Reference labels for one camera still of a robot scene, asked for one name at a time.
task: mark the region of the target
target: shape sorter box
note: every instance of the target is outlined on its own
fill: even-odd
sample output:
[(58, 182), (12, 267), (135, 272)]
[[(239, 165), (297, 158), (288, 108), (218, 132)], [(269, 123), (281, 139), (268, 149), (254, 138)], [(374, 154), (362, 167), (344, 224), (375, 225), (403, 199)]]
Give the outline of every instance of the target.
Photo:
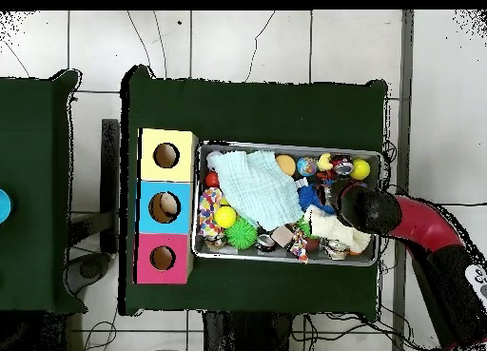
[[(193, 267), (189, 234), (139, 234), (137, 248), (137, 283), (185, 284)], [(173, 255), (173, 265), (160, 270), (152, 261), (154, 249), (168, 248)]]
[[(138, 158), (140, 198), (136, 201), (139, 219), (135, 227), (134, 282), (186, 283), (193, 264), (189, 238), (198, 139), (190, 131), (140, 128), (139, 142), (142, 154)], [(166, 157), (168, 152), (173, 156)], [(163, 197), (172, 197), (169, 200), (175, 202), (176, 213), (169, 214), (173, 217), (155, 216), (155, 205), (160, 206), (159, 213), (166, 211), (160, 205)], [(173, 259), (163, 269), (153, 261), (155, 249), (161, 247)]]
[[(194, 157), (198, 138), (190, 131), (141, 128), (143, 181), (186, 182), (194, 179)], [(161, 167), (157, 164), (158, 147), (171, 146), (175, 151), (175, 164)]]

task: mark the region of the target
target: light blue towel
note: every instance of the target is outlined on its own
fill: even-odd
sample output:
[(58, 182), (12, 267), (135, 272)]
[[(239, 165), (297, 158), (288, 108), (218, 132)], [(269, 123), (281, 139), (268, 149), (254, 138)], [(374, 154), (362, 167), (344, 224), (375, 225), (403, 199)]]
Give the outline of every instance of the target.
[(303, 212), (292, 177), (282, 172), (274, 152), (228, 152), (212, 158), (229, 204), (266, 231), (295, 223)]

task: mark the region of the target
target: pink block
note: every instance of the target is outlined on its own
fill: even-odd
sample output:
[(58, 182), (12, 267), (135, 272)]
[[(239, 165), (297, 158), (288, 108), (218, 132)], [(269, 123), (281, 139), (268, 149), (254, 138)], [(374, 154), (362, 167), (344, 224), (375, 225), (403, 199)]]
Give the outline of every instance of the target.
[[(188, 275), (187, 234), (139, 234), (137, 284), (185, 284)], [(158, 270), (150, 262), (150, 254), (158, 246), (167, 246), (176, 255), (168, 270)]]

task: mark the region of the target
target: round hole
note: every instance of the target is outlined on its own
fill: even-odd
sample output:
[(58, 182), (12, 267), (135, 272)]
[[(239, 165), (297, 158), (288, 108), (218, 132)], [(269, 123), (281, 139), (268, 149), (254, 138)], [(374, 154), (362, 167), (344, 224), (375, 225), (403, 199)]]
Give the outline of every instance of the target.
[(148, 204), (148, 212), (150, 217), (158, 223), (172, 223), (181, 212), (181, 203), (172, 193), (167, 191), (157, 193)]
[(154, 162), (163, 168), (174, 167), (179, 161), (179, 150), (171, 143), (163, 143), (154, 149)]
[(150, 263), (158, 270), (168, 270), (174, 265), (176, 254), (168, 246), (156, 247), (150, 253)]

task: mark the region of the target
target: blue block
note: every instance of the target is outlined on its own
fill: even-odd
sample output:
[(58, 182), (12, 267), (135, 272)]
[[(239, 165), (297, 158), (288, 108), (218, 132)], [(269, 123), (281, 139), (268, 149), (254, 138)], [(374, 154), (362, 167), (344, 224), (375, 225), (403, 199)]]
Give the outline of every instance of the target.
[[(152, 219), (148, 205), (157, 193), (174, 194), (180, 204), (181, 212), (171, 223), (161, 224)], [(141, 181), (140, 233), (187, 234), (191, 229), (191, 184)]]

